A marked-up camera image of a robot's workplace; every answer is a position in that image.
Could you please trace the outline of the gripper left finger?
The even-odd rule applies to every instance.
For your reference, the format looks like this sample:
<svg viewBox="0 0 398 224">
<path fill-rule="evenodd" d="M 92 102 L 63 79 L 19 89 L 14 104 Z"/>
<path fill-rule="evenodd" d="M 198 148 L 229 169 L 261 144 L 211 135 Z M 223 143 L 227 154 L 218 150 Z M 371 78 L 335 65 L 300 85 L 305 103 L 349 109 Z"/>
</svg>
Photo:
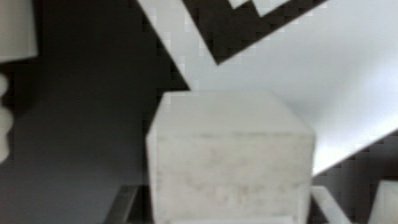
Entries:
<svg viewBox="0 0 398 224">
<path fill-rule="evenodd" d="M 118 189 L 102 224 L 131 224 L 138 186 L 124 185 Z"/>
</svg>

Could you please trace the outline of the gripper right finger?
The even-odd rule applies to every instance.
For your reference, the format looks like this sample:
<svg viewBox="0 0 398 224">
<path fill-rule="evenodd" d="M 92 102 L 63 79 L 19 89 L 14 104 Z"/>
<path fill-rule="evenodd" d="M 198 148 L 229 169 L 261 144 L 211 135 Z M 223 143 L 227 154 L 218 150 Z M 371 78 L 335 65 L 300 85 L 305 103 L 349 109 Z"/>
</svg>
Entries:
<svg viewBox="0 0 398 224">
<path fill-rule="evenodd" d="M 310 187 L 310 195 L 326 219 L 326 224 L 353 224 L 323 186 Z"/>
</svg>

